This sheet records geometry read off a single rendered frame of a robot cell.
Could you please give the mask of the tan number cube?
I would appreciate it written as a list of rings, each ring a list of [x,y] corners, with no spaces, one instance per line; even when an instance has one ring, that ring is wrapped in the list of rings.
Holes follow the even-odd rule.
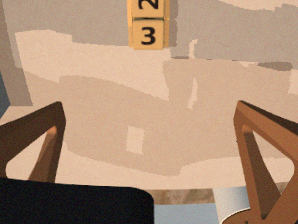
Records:
[[[133,49],[163,50],[165,21],[163,18],[133,18]]]
[[[133,18],[163,18],[165,0],[132,0]]]

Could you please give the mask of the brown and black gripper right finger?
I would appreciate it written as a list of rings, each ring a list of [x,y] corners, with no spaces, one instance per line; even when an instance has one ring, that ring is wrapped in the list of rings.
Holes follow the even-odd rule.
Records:
[[[253,224],[294,224],[298,220],[298,123],[239,100],[233,118]],[[294,164],[280,194],[253,131]]]

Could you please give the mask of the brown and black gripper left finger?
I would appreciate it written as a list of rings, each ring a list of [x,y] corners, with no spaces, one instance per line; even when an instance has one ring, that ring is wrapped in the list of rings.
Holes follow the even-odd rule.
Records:
[[[55,183],[65,126],[61,101],[0,125],[0,177],[7,177],[10,160],[47,132],[28,180]]]

